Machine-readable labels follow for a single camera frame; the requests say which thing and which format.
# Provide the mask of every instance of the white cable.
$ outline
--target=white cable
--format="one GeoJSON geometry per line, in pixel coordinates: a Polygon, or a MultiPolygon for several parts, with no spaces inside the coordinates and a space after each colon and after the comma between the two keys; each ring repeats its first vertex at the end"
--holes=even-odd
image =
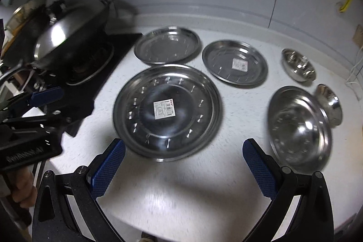
{"type": "Polygon", "coordinates": [[[355,64],[357,63],[358,57],[359,57],[359,53],[361,52],[361,50],[363,49],[363,45],[361,46],[361,48],[359,49],[357,56],[355,57],[355,64]]]}
{"type": "Polygon", "coordinates": [[[351,77],[352,77],[352,75],[353,75],[353,73],[354,73],[354,70],[356,69],[356,67],[361,63],[361,61],[363,61],[363,56],[361,57],[361,59],[359,60],[359,62],[358,63],[356,63],[354,66],[353,66],[353,68],[351,68],[351,70],[350,70],[350,74],[349,74],[349,76],[348,76],[348,78],[347,78],[347,80],[346,81],[348,81],[351,77]]]}
{"type": "Polygon", "coordinates": [[[355,84],[358,84],[359,86],[361,86],[358,82],[354,82],[354,81],[352,81],[352,82],[346,82],[345,84],[352,84],[352,83],[355,83],[355,84]]]}
{"type": "Polygon", "coordinates": [[[34,69],[32,69],[32,70],[30,71],[29,76],[28,76],[28,79],[27,79],[27,80],[26,80],[26,82],[24,83],[24,85],[23,85],[23,87],[21,88],[21,91],[20,91],[20,92],[23,92],[23,91],[24,91],[24,89],[26,88],[26,86],[27,86],[27,85],[28,85],[28,83],[29,83],[30,78],[33,76],[34,72],[35,72],[35,70],[34,70],[34,69]]]}

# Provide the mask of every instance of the white countertop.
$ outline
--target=white countertop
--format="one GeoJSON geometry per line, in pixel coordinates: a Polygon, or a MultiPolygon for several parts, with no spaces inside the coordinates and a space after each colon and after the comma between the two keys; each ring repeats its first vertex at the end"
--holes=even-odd
{"type": "MultiPolygon", "coordinates": [[[[155,27],[133,31],[147,33],[155,27]]],[[[127,150],[106,194],[97,200],[107,215],[169,240],[242,241],[270,203],[243,159],[242,144],[252,137],[264,151],[272,153],[265,127],[269,100],[282,86],[302,86],[285,74],[279,45],[246,35],[207,31],[192,25],[190,28],[199,34],[203,47],[219,39],[233,39],[258,49],[269,66],[267,80],[256,88],[235,88],[211,75],[201,55],[187,63],[207,74],[220,92],[224,110],[217,136],[195,155],[175,162],[153,162],[127,150]]],[[[266,34],[274,35],[265,29],[261,35],[266,34]]],[[[290,47],[296,48],[298,42],[289,41],[290,47]]],[[[309,56],[308,47],[306,51],[304,54],[313,61],[317,79],[310,87],[302,88],[313,92],[319,83],[328,85],[339,97],[343,109],[343,122],[332,130],[333,148],[323,169],[337,227],[363,204],[363,115],[345,80],[320,65],[327,64],[326,60],[317,60],[321,55],[309,56]]],[[[51,159],[57,173],[70,173],[80,165],[88,165],[117,137],[112,123],[117,94],[129,79],[146,68],[133,50],[125,56],[97,96],[93,114],[84,120],[77,136],[63,136],[64,152],[51,159]]],[[[294,209],[290,208],[279,235],[286,229],[294,209]]]]}

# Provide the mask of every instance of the stainless steel plate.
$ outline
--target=stainless steel plate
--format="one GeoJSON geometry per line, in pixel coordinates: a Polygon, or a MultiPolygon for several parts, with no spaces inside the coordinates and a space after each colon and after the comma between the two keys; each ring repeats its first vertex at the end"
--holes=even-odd
{"type": "Polygon", "coordinates": [[[147,64],[168,64],[184,60],[200,48],[197,34],[172,26],[141,37],[135,44],[135,56],[147,64]]]}
{"type": "Polygon", "coordinates": [[[283,165],[299,173],[321,170],[331,151],[331,128],[314,96],[294,86],[280,88],[267,115],[270,143],[283,165]]]}
{"type": "Polygon", "coordinates": [[[253,86],[267,77],[264,57],[244,42],[213,42],[203,50],[202,59],[214,76],[239,86],[253,86]]]}
{"type": "Polygon", "coordinates": [[[122,88],[113,121],[131,150],[171,161],[208,144],[218,130],[221,111],[218,90],[207,76],[168,64],[142,71],[122,88]]]}

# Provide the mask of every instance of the screw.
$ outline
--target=screw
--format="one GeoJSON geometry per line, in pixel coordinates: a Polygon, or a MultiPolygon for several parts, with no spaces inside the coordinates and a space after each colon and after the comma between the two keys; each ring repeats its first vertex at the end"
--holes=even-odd
{"type": "Polygon", "coordinates": [[[291,172],[291,169],[287,166],[284,166],[281,170],[283,173],[286,173],[286,174],[289,174],[291,172]]]}
{"type": "Polygon", "coordinates": [[[85,173],[86,170],[87,170],[87,166],[82,165],[76,169],[76,172],[81,174],[81,173],[85,173]]]}
{"type": "Polygon", "coordinates": [[[317,171],[317,172],[315,173],[315,176],[316,176],[317,178],[323,178],[323,174],[322,174],[320,171],[317,171]]]}
{"type": "Polygon", "coordinates": [[[50,177],[53,174],[53,171],[46,171],[44,173],[44,177],[50,177]]]}

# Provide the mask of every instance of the hand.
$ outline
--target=hand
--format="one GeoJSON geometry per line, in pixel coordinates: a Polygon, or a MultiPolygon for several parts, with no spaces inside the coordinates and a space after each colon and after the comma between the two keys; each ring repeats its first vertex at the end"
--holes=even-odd
{"type": "Polygon", "coordinates": [[[37,199],[37,189],[33,186],[33,174],[27,167],[21,168],[13,173],[12,183],[14,189],[12,191],[13,200],[20,202],[20,207],[29,208],[34,206],[37,199]]]}

